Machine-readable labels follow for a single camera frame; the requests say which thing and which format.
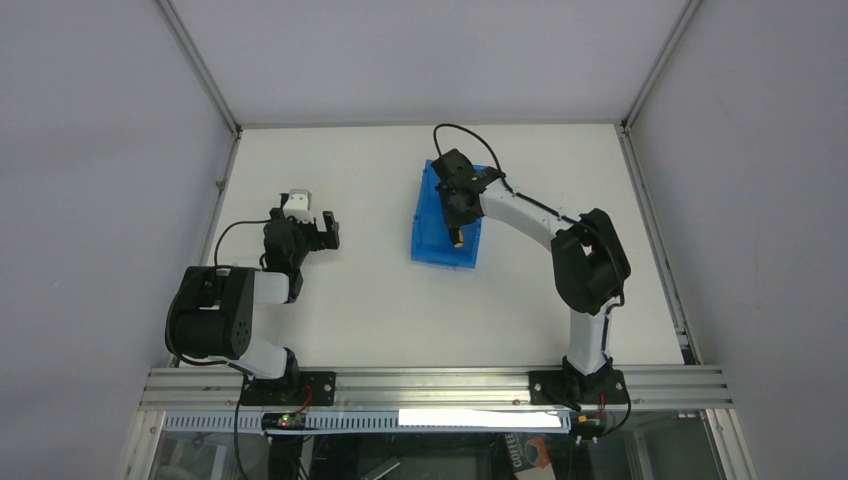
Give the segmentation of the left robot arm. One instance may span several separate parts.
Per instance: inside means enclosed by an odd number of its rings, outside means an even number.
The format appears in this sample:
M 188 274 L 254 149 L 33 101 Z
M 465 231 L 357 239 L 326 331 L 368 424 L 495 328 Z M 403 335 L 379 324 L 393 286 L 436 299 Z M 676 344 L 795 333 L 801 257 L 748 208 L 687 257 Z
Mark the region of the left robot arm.
M 253 332 L 258 305 L 294 303 L 302 290 L 302 266 L 312 252 L 340 246 L 339 224 L 325 211 L 312 212 L 312 195 L 293 189 L 260 220 L 263 248 L 256 267 L 190 266 L 166 315 L 164 342 L 178 360 L 192 366 L 225 365 L 250 379 L 298 385 L 295 353 Z

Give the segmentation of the black yellow screwdriver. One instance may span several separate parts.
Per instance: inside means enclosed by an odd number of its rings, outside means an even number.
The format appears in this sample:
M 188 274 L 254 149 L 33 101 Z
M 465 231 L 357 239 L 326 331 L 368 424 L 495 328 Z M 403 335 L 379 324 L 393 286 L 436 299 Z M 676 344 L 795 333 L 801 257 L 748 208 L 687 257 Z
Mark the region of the black yellow screwdriver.
M 449 238 L 454 248 L 464 246 L 464 234 L 460 228 L 450 227 L 448 229 Z

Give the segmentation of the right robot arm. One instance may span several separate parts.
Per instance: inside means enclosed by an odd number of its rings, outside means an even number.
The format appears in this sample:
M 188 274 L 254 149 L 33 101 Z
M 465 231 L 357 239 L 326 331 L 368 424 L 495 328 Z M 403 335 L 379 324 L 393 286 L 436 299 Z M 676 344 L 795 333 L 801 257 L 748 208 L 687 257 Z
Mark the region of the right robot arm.
M 584 381 L 600 380 L 611 369 L 611 312 L 624 304 L 624 283 L 632 272 L 610 216 L 598 208 L 568 215 L 510 187 L 501 170 L 476 169 L 456 149 L 433 160 L 431 168 L 454 247 L 464 242 L 464 226 L 489 218 L 550 253 L 554 285 L 571 316 L 563 370 Z

